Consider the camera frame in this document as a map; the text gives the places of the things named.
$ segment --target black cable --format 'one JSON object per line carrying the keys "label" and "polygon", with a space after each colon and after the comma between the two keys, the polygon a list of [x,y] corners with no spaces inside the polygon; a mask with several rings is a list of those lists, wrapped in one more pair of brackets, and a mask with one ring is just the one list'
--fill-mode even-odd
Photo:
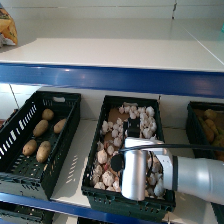
{"label": "black cable", "polygon": [[185,145],[185,144],[155,144],[155,145],[140,145],[134,147],[128,147],[119,149],[119,152],[126,152],[130,150],[141,150],[147,148],[190,148],[190,149],[202,149],[202,150],[210,150],[210,151],[221,151],[224,152],[223,147],[214,147],[208,145]]}

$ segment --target blue shelf edge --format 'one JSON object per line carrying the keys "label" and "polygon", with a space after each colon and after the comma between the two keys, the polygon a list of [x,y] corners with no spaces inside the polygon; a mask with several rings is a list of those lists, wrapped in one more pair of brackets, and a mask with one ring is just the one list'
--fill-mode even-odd
{"label": "blue shelf edge", "polygon": [[5,193],[0,193],[0,201],[44,209],[44,210],[52,211],[56,213],[62,213],[62,214],[74,215],[74,216],[79,216],[79,217],[93,219],[93,220],[110,222],[110,223],[156,224],[155,222],[151,222],[151,221],[145,221],[145,220],[140,220],[140,219],[136,219],[132,217],[115,215],[111,213],[104,213],[104,212],[93,210],[91,208],[81,207],[77,205],[65,204],[65,203],[55,202],[55,201],[44,201],[44,200],[39,200],[35,198],[29,198],[29,197],[11,195],[11,194],[5,194]]}
{"label": "blue shelf edge", "polygon": [[0,63],[0,83],[224,98],[224,72]]}

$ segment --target white shelf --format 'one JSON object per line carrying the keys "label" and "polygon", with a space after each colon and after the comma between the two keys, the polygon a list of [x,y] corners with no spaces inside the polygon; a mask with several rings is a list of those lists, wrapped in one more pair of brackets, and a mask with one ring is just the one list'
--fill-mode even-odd
{"label": "white shelf", "polygon": [[224,71],[223,19],[15,22],[19,44],[0,49],[0,62]]}
{"label": "white shelf", "polygon": [[[52,200],[90,208],[88,199],[81,193],[82,176],[91,149],[97,121],[81,120],[70,150],[62,167]],[[166,143],[188,144],[185,130],[164,128]],[[194,157],[191,149],[171,149],[173,155]],[[194,196],[176,192],[177,207],[164,221],[186,224],[217,223],[211,204]]]}

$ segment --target produce crate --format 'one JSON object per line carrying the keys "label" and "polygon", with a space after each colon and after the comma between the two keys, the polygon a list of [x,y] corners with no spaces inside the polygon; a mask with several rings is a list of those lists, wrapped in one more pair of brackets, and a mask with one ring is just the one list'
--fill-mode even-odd
{"label": "produce crate", "polygon": [[[186,125],[186,132],[188,140],[191,144],[210,145],[206,139],[205,133],[198,121],[195,110],[212,109],[215,111],[224,112],[224,104],[219,103],[203,103],[203,102],[190,102],[188,104],[188,118]],[[196,158],[216,159],[214,151],[196,150],[193,149]],[[224,206],[211,203],[218,223],[224,223]]]}
{"label": "produce crate", "polygon": [[97,142],[102,137],[100,130],[103,121],[108,121],[109,112],[112,108],[120,107],[124,102],[137,103],[139,107],[152,106],[155,110],[154,118],[157,123],[156,136],[159,140],[164,141],[157,100],[105,96],[83,176],[82,193],[87,196],[92,209],[160,222],[168,211],[174,210],[175,195],[173,191],[166,190],[165,200],[146,198],[144,201],[134,201],[123,197],[121,193],[95,189],[90,186],[90,177],[93,174],[93,163],[97,152]]}
{"label": "produce crate", "polygon": [[[0,130],[0,192],[48,200],[56,185],[61,167],[80,120],[80,94],[36,92]],[[36,153],[22,154],[23,146],[33,138],[33,129],[42,119],[44,109],[54,111],[48,130],[35,138],[37,146],[51,143],[51,153],[38,163]],[[67,121],[60,134],[53,131],[61,119]]]}
{"label": "produce crate", "polygon": [[0,202],[0,217],[4,221],[19,224],[51,224],[54,212]]}

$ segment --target crate handle hole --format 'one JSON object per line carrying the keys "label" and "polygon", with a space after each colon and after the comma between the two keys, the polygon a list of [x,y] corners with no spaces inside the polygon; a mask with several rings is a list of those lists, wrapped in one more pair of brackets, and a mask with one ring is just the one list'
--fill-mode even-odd
{"label": "crate handle hole", "polygon": [[58,102],[58,103],[64,103],[65,98],[64,97],[53,97],[53,101]]}

